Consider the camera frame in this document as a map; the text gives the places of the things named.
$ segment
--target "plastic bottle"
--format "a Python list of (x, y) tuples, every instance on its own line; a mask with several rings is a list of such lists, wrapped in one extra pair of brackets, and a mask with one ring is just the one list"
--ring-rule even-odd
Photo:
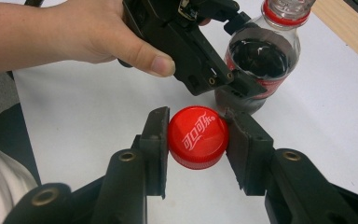
[(246, 22), (229, 41), (225, 62), (240, 76), (250, 76), (267, 91), (247, 96), (230, 87), (215, 90), (220, 113), (228, 107), (256, 112), (295, 69), (300, 54), (296, 28), (303, 25), (315, 0), (265, 0), (262, 16)]

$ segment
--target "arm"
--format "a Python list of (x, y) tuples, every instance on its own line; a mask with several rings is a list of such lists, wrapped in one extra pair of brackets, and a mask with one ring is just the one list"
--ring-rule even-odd
[(121, 0), (69, 0), (47, 8), (0, 3), (0, 72), (64, 60), (104, 63), (116, 58), (151, 75), (174, 73), (170, 56), (126, 26)]

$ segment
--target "dark liquid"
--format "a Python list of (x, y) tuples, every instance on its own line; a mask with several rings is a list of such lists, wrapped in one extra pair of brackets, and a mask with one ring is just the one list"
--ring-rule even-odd
[(287, 56), (275, 45), (245, 39), (230, 46), (231, 56), (246, 74), (262, 79), (284, 77), (290, 66)]

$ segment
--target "bottle cap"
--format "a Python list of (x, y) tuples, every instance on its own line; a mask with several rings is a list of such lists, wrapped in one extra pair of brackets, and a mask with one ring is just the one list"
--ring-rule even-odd
[(262, 9), (272, 21), (286, 26), (299, 26), (307, 21), (315, 0), (265, 0)]
[(201, 170), (216, 164), (228, 145), (228, 127), (217, 112), (190, 106), (177, 112), (168, 125), (168, 145), (183, 166)]

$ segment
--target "black mechanical part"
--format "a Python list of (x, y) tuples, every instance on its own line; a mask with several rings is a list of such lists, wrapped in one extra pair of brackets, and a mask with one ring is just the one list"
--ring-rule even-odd
[(266, 208), (271, 223), (358, 223), (358, 215), (303, 153), (275, 150), (269, 171)]
[[(358, 223), (358, 195), (330, 184), (304, 154), (273, 148), (246, 113), (227, 111), (227, 157), (247, 195), (265, 195), (274, 224)], [(146, 223), (146, 196), (165, 196), (169, 108), (152, 111), (130, 149), (111, 158), (106, 175), (70, 193), (63, 184), (31, 190), (11, 223)]]
[(228, 23), (226, 23), (224, 29), (229, 35), (234, 35), (234, 33), (243, 28), (243, 25), (250, 19), (251, 18), (248, 15), (246, 15), (244, 12), (241, 12), (232, 18)]
[(240, 189), (246, 195), (265, 195), (268, 161), (273, 153), (273, 139), (247, 113), (226, 113), (229, 142), (227, 157)]
[(172, 56), (176, 64), (174, 76), (184, 82), (193, 95), (234, 80), (200, 31), (197, 17), (230, 20), (238, 15), (237, 3), (231, 0), (124, 0), (123, 5), (129, 27), (143, 40)]
[(42, 185), (28, 192), (7, 215), (5, 224), (69, 223), (71, 190), (64, 184)]
[(165, 197), (169, 118), (168, 107), (153, 110), (132, 147), (112, 156), (105, 176), (73, 193), (64, 184), (33, 189), (5, 224), (146, 223), (146, 196)]
[(41, 7), (45, 0), (26, 0), (24, 5), (29, 7)]
[(234, 76), (234, 81), (226, 86), (229, 91), (239, 92), (245, 99), (267, 91), (267, 89), (259, 85), (254, 78), (244, 74), (242, 71), (234, 69), (231, 73)]

